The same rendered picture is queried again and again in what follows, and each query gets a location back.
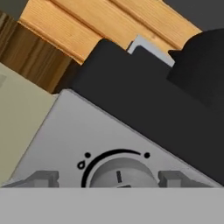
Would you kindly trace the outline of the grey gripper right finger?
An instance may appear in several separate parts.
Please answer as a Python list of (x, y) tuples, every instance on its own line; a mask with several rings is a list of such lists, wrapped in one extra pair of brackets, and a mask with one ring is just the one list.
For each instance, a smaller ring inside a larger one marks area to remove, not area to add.
[(160, 171), (158, 173), (160, 187), (209, 187), (209, 185), (188, 178), (181, 171)]

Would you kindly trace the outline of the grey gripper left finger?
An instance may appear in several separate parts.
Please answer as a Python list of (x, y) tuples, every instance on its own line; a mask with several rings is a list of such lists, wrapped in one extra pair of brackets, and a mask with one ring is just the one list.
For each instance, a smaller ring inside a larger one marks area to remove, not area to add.
[(8, 187), (59, 187), (59, 172), (58, 171), (35, 171), (26, 179), (4, 185), (3, 188)]

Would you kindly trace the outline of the silver and black stove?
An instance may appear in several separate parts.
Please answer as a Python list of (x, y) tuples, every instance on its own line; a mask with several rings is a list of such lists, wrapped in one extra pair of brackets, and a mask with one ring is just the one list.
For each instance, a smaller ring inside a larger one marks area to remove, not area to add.
[(60, 91), (11, 175), (58, 171), (59, 187), (91, 187), (95, 171), (115, 158), (224, 187), (224, 119), (165, 76), (165, 63), (143, 65), (101, 39), (71, 86)]

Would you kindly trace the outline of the grey stove knob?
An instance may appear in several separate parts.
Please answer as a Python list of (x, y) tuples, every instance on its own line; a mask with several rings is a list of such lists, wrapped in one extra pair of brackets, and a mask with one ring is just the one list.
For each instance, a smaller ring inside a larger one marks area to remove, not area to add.
[(121, 157), (102, 164), (94, 173), (91, 187), (158, 187), (151, 170), (133, 158)]

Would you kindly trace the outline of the light wooden cupboard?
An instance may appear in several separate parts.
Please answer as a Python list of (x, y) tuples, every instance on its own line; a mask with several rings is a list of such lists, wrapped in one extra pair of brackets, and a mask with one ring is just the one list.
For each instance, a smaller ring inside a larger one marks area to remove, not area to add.
[(29, 0), (19, 23), (80, 63), (102, 38), (127, 48), (140, 35), (166, 53), (200, 32), (163, 0)]

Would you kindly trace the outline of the black pan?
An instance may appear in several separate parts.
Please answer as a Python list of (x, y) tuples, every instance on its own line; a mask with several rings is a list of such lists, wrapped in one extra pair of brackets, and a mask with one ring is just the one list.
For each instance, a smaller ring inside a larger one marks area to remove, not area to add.
[(224, 28), (203, 31), (181, 50), (167, 79), (206, 106), (224, 111)]

